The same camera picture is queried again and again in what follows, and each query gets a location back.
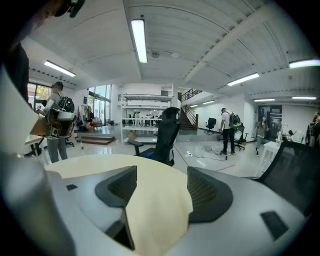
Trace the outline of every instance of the metal shelving unit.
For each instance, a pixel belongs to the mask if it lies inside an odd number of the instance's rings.
[[[125,116],[122,117],[122,120],[132,120],[136,121],[158,121],[160,118],[129,118],[128,110],[154,110],[154,111],[163,111],[166,108],[171,106],[171,101],[173,97],[170,96],[162,96],[162,95],[150,95],[150,94],[123,94],[121,95],[121,115],[125,111]],[[146,102],[167,102],[170,103],[168,106],[155,106],[155,105],[124,105],[124,103],[128,101],[146,101]],[[124,138],[124,132],[128,131],[149,131],[149,132],[157,132],[158,128],[154,126],[139,126],[139,125],[123,125],[121,122],[121,143],[128,141],[128,138]],[[157,143],[156,136],[143,136],[137,137],[135,139],[137,142],[141,143]]]

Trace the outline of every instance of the smoke detector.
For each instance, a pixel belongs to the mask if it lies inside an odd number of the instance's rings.
[[[152,58],[157,59],[157,58],[159,58],[159,52],[153,51],[153,52],[151,53],[151,56],[152,56]]]
[[[172,54],[171,54],[171,56],[172,56],[172,58],[177,59],[177,58],[179,58],[179,57],[180,57],[180,54],[179,54],[179,53],[177,53],[177,52],[174,52],[174,53],[172,53]]]

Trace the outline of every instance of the chair armrest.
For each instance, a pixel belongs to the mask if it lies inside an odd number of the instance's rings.
[[[135,154],[137,155],[137,157],[140,157],[139,147],[142,147],[144,144],[133,139],[128,139],[128,143],[134,145]]]
[[[143,143],[133,139],[128,139],[128,143],[134,145],[135,147],[142,147],[144,145]]]

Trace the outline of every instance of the jeans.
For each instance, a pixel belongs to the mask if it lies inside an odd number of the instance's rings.
[[[262,137],[260,137],[260,136],[257,136],[256,137],[256,150],[259,150],[259,148],[260,148],[260,146],[261,146],[261,144],[262,144],[262,142],[264,141],[264,138],[262,138]]]
[[[223,151],[227,152],[228,139],[230,139],[231,152],[235,151],[235,129],[224,129],[223,130]]]
[[[68,159],[67,149],[66,149],[66,139],[47,139],[48,153],[52,163],[59,161],[58,150],[62,160]]]

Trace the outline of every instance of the white shelf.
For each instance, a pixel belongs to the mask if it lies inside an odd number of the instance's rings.
[[[149,94],[124,94],[128,101],[158,101],[158,102],[170,102],[173,97],[162,95],[149,95]]]
[[[139,126],[125,126],[122,127],[122,130],[133,130],[133,131],[152,131],[152,132],[157,132],[158,127],[139,127]]]
[[[160,121],[162,121],[161,118],[122,118],[122,120],[145,120],[145,121],[147,121],[147,120],[153,120],[153,121],[160,120]]]
[[[135,141],[141,143],[157,143],[157,137],[137,137]]]
[[[130,110],[165,110],[167,106],[123,106],[123,109],[130,109]]]

